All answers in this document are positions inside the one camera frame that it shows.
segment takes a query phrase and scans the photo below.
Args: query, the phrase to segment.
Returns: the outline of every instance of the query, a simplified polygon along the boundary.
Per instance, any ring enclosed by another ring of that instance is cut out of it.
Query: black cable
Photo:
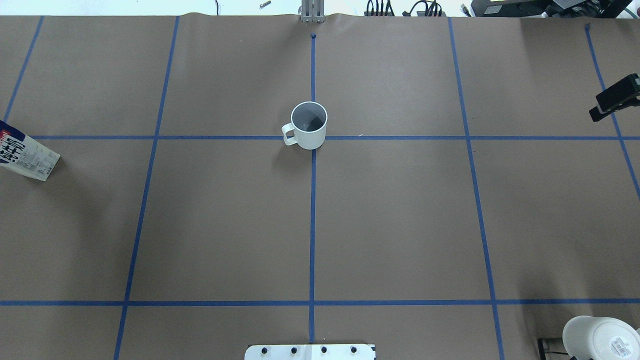
[[[434,1],[418,0],[417,3],[413,4],[413,6],[411,7],[411,10],[409,10],[409,12],[402,12],[402,15],[403,16],[411,16],[411,13],[413,13],[413,9],[415,9],[415,7],[420,3],[424,3],[424,16],[435,16],[435,12],[436,11],[439,11],[439,15],[437,15],[437,16],[442,16],[442,6],[440,6],[440,4],[437,4],[435,0]]]
[[[634,12],[633,12],[633,11],[631,11],[631,10],[629,10],[629,9],[627,9],[627,8],[625,8],[625,11],[626,11],[629,15],[631,15],[631,17],[632,17],[632,18],[634,18],[634,19],[637,19],[637,18],[638,18],[638,16],[637,16],[636,14],[634,14]]]
[[[467,8],[466,5],[462,4],[460,5],[460,10],[468,17],[471,17],[471,13],[469,12],[469,9]]]
[[[385,16],[389,16],[389,10],[391,10],[391,16],[396,16],[394,14],[394,9],[391,7],[391,0],[387,0],[387,9],[385,10]]]
[[[411,10],[409,10],[409,12],[403,12],[402,15],[403,16],[411,16],[411,13],[413,12],[413,9],[415,9],[415,7],[419,4],[419,3],[424,3],[424,11],[427,11],[427,8],[429,7],[429,4],[427,4],[426,0],[418,0],[417,3],[413,4],[413,6],[411,7]]]

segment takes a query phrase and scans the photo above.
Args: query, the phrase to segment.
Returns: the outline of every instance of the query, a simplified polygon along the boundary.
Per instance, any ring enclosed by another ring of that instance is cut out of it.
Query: floor
[[[0,17],[3,118],[62,155],[0,172],[0,358],[534,360],[576,315],[640,326],[638,110],[588,115],[640,22],[587,21]],[[310,99],[327,141],[286,147]]]

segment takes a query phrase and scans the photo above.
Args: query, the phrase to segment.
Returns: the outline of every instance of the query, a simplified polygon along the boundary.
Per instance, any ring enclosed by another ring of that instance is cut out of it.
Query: blue tape line
[[[153,140],[153,135],[35,135],[36,140]]]
[[[316,150],[311,150],[311,216],[309,245],[309,342],[315,340],[316,317]]]
[[[617,136],[484,136],[471,135],[471,140],[617,140]]]
[[[130,301],[129,306],[308,306],[307,300],[256,300],[256,301]]]
[[[587,24],[584,27],[584,32],[587,35],[587,43],[589,44],[589,51],[591,51],[591,59],[593,60],[593,66],[596,69],[596,75],[598,75],[598,80],[600,82],[600,87],[602,87],[602,91],[606,90],[607,87],[604,85],[604,80],[602,80],[602,73],[600,72],[600,67],[598,66],[598,59],[596,58],[596,51],[593,48],[593,42],[591,41],[591,33],[589,30],[591,29],[591,24]],[[631,181],[634,184],[634,188],[636,189],[636,195],[638,199],[640,199],[640,185],[638,185],[638,179],[636,177],[636,172],[634,171],[634,166],[631,164],[631,158],[629,158],[629,153],[627,152],[627,146],[625,145],[625,140],[622,137],[622,132],[620,131],[620,126],[618,125],[618,119],[616,118],[616,114],[611,114],[611,118],[613,120],[613,126],[616,128],[616,133],[618,134],[618,140],[620,141],[620,147],[622,148],[622,153],[625,156],[625,161],[627,162],[627,167],[629,169],[629,174],[631,175]]]
[[[36,140],[153,140],[154,135],[34,135]],[[159,135],[158,140],[282,140],[282,136],[271,135]],[[517,136],[517,135],[470,135],[471,140],[596,140],[618,141],[618,136]],[[466,140],[464,135],[333,135],[327,140]],[[640,136],[623,136],[629,141],[640,140]]]
[[[311,33],[311,101],[316,101],[316,33]]]
[[[327,140],[464,140],[464,136],[376,136],[376,135],[362,135],[362,136],[327,136]]]
[[[467,154],[469,157],[469,167],[471,168],[471,179],[474,184],[474,195],[476,196],[476,209],[478,214],[478,224],[480,226],[480,237],[482,238],[482,246],[484,252],[484,265],[486,267],[486,277],[489,283],[489,292],[491,295],[493,310],[493,325],[495,327],[495,338],[498,344],[498,353],[500,360],[504,360],[504,348],[502,346],[502,331],[500,329],[500,319],[498,317],[498,306],[495,302],[495,286],[493,284],[493,272],[491,270],[491,259],[489,258],[489,247],[486,242],[486,232],[484,230],[484,218],[482,213],[482,204],[480,202],[480,192],[478,190],[476,165],[474,163],[473,150],[471,148],[471,138],[469,134],[469,124],[467,122],[467,110],[465,107],[465,97],[462,91],[462,80],[460,78],[460,67],[458,65],[458,54],[456,51],[456,39],[453,33],[453,23],[451,18],[449,21],[449,36],[451,38],[451,51],[453,53],[453,65],[456,70],[456,82],[458,84],[458,97],[460,98],[460,110],[462,112],[462,122],[465,126],[465,137],[467,138]]]
[[[491,300],[317,300],[316,306],[464,306],[491,305]]]
[[[160,135],[160,140],[282,140],[282,136],[243,135]]]
[[[164,85],[162,89],[162,96],[160,98],[160,106],[158,109],[158,117],[156,121],[156,131],[154,133],[154,143],[151,146],[151,155],[149,156],[149,166],[147,168],[147,179],[145,180],[145,189],[142,194],[142,204],[140,205],[140,215],[138,217],[138,227],[136,229],[136,238],[133,243],[133,251],[131,254],[131,263],[129,264],[129,275],[127,276],[127,287],[125,289],[124,301],[127,303],[131,296],[131,284],[133,283],[133,274],[136,269],[136,260],[138,258],[138,247],[140,245],[140,234],[142,233],[142,223],[145,218],[145,210],[147,208],[147,197],[149,195],[149,186],[151,184],[151,175],[153,173],[154,161],[156,159],[156,149],[158,143],[158,136],[160,134],[160,126],[162,125],[162,115],[164,111],[164,100],[166,98],[166,90],[169,86],[169,75],[171,74],[171,64],[173,61],[173,51],[175,50],[175,39],[178,35],[178,25],[180,24],[180,17],[175,17],[175,24],[173,25],[173,37],[171,40],[171,48],[169,50],[169,59],[166,64],[166,72],[164,74]],[[122,314],[120,317],[120,326],[118,328],[118,337],[116,339],[116,348],[113,354],[113,359],[118,360],[120,357],[120,346],[122,345],[122,335],[124,333],[125,321],[127,318],[127,305],[122,306]]]
[[[0,306],[123,306],[124,301],[0,300]]]
[[[496,300],[498,305],[551,305],[551,304],[638,304],[635,299],[509,299]]]
[[[120,347],[122,347],[122,336],[124,335],[124,323],[127,319],[127,305],[122,306],[122,312],[120,313],[120,325],[118,325],[118,336],[116,337],[116,349],[113,352],[113,359],[118,360],[120,358]]]
[[[92,300],[0,300],[0,306],[127,306],[127,307],[252,307],[309,306],[308,300],[186,300],[186,301],[92,301]],[[640,304],[640,298],[620,299],[502,299],[497,305],[553,304]],[[491,300],[315,300],[315,306],[480,306],[492,305]]]
[[[36,46],[36,40],[38,40],[38,35],[40,34],[40,29],[42,28],[42,22],[44,21],[44,16],[40,17],[38,21],[38,26],[36,27],[36,32],[33,34],[33,38],[31,39],[31,45],[29,45],[29,51],[27,51],[27,56],[24,58],[24,62],[22,63],[22,68],[20,69],[20,74],[18,75],[18,80],[15,82],[15,86],[13,87],[13,93],[11,94],[11,99],[9,99],[9,105],[6,107],[6,111],[4,112],[4,122],[9,121],[9,114],[11,113],[11,108],[13,107],[13,101],[15,100],[15,96],[18,94],[18,89],[20,88],[20,83],[22,82],[22,77],[24,76],[24,71],[27,69],[27,65],[29,64],[29,59],[31,58],[31,53],[33,52],[34,46]]]

